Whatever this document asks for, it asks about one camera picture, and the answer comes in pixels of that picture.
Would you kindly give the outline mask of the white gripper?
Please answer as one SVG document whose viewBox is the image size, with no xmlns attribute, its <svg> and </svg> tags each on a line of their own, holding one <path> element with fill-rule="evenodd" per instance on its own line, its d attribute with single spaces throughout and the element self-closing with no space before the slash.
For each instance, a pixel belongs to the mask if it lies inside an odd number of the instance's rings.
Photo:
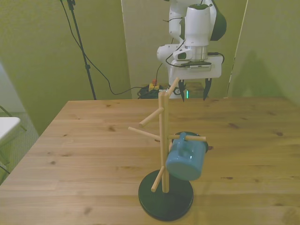
<svg viewBox="0 0 300 225">
<path fill-rule="evenodd" d="M 222 55 L 212 55 L 203 61 L 206 65 L 192 65 L 188 67 L 170 67 L 170 77 L 180 79 L 205 79 L 203 100 L 205 101 L 212 84 L 212 78 L 219 78 L 222 74 Z M 179 80 L 180 95 L 185 101 L 186 84 L 184 80 Z"/>
</svg>

